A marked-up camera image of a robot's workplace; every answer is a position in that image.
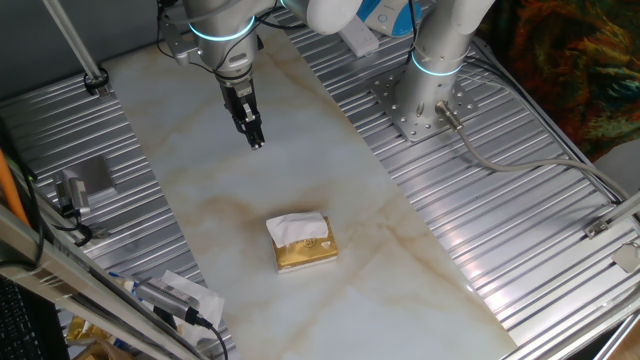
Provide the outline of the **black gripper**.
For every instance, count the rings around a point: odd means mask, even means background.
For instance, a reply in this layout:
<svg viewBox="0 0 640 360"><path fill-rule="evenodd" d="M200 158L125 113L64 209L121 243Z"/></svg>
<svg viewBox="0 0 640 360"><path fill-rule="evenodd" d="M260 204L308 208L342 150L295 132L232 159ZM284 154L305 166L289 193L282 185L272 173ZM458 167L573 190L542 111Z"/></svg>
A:
<svg viewBox="0 0 640 360"><path fill-rule="evenodd" d="M243 134L253 150L264 143L261 115L257 109L252 75L246 73L238 77L219 77L225 107L231 113L236 130Z"/></svg>

